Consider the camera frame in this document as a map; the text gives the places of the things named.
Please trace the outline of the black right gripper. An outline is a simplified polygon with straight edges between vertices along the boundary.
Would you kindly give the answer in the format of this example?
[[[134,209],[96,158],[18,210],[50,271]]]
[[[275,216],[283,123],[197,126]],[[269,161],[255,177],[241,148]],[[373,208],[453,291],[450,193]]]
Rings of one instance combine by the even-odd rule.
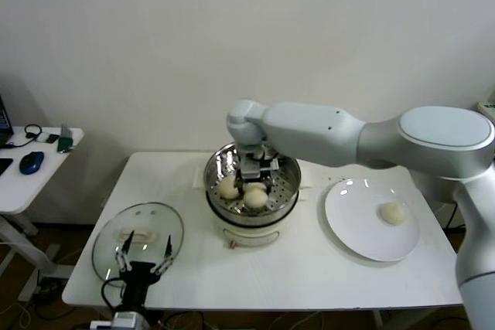
[[[234,186],[238,192],[244,192],[244,181],[250,182],[261,177],[261,163],[252,158],[242,158],[240,162],[241,176],[236,176]],[[269,195],[273,187],[273,180],[270,175],[264,176],[266,193]]]

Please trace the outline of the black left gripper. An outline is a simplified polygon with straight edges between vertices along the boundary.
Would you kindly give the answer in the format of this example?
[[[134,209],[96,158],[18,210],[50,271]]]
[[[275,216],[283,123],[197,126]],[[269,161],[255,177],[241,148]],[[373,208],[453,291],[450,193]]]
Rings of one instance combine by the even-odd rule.
[[[162,261],[154,266],[153,263],[131,263],[128,251],[133,240],[134,231],[131,231],[123,245],[115,252],[115,260],[120,271],[120,278],[125,284],[119,309],[143,309],[148,289],[156,284],[160,276],[172,265],[172,241],[168,236],[165,254]]]

